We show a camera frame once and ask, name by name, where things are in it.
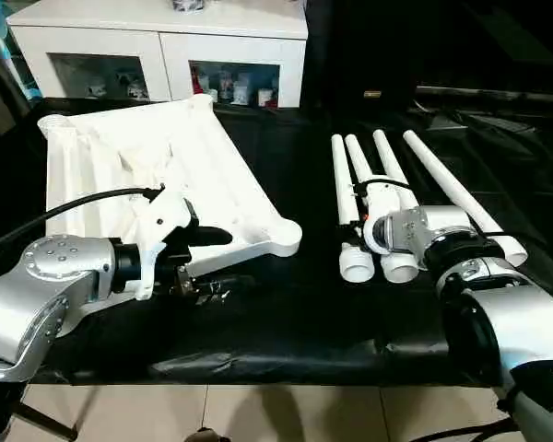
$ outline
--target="white 3d-printed part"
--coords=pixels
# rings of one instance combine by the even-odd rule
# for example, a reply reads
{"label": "white 3d-printed part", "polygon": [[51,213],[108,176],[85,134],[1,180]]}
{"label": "white 3d-printed part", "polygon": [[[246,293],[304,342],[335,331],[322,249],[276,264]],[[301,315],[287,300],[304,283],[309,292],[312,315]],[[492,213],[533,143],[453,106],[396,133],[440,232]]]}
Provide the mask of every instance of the white 3d-printed part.
{"label": "white 3d-printed part", "polygon": [[[227,230],[229,245],[193,247],[191,276],[272,253],[290,256],[301,228],[280,216],[212,110],[191,99],[64,117],[38,125],[48,140],[47,208],[94,192],[158,187],[181,192],[201,226]],[[47,222],[47,234],[119,237],[136,242],[136,214],[147,201],[118,197]]]}

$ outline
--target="silver robotic arm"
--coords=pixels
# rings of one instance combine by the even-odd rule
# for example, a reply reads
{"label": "silver robotic arm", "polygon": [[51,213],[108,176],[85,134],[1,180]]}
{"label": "silver robotic arm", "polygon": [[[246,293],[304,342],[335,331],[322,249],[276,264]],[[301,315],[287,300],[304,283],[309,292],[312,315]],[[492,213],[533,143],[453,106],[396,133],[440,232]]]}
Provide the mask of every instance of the silver robotic arm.
{"label": "silver robotic arm", "polygon": [[460,369],[497,386],[501,409],[528,442],[553,442],[553,296],[505,261],[459,207],[389,214],[373,236],[430,271]]}
{"label": "silver robotic arm", "polygon": [[58,235],[25,249],[0,276],[0,381],[34,376],[68,311],[109,297],[116,264],[107,238]]}

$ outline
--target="white cabinet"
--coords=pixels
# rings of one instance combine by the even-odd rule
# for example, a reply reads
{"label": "white cabinet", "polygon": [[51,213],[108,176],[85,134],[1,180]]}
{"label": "white cabinet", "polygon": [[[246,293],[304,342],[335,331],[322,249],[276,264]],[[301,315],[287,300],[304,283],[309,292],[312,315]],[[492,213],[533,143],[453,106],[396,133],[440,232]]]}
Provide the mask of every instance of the white cabinet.
{"label": "white cabinet", "polygon": [[14,27],[44,97],[171,99],[157,32]]}
{"label": "white cabinet", "polygon": [[207,0],[184,14],[171,0],[41,0],[8,23],[44,97],[170,100],[203,89],[299,106],[301,1]]}

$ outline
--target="black fabric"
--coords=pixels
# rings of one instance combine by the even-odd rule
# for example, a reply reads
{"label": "black fabric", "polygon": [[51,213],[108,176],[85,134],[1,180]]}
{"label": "black fabric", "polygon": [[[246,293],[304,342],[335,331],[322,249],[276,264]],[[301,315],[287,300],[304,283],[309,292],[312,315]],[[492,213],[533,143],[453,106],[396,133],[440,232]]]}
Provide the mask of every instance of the black fabric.
{"label": "black fabric", "polygon": [[[0,235],[44,208],[38,118],[124,104],[47,99],[1,139]],[[418,199],[447,203],[401,138],[414,129],[503,227],[552,242],[553,127],[514,133],[474,120],[469,129],[434,132],[426,130],[434,117],[421,114],[349,121],[228,106],[216,114],[280,214],[303,228],[299,252],[226,269],[252,275],[255,287],[201,307],[158,297],[96,313],[56,341],[34,382],[469,384],[448,358],[427,274],[408,285],[387,283],[380,268],[365,285],[341,280],[330,136],[356,134],[381,171],[371,133],[384,129]],[[5,250],[0,267],[31,239]],[[553,262],[528,249],[523,269],[553,289]]]}

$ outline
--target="white plastic connector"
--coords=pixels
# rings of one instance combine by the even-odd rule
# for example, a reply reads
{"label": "white plastic connector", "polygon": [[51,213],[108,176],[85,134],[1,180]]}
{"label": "white plastic connector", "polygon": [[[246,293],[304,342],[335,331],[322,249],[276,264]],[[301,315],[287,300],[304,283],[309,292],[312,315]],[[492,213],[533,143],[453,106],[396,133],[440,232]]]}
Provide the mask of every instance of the white plastic connector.
{"label": "white plastic connector", "polygon": [[359,246],[343,242],[339,263],[340,274],[350,283],[365,283],[375,275],[372,255]]}

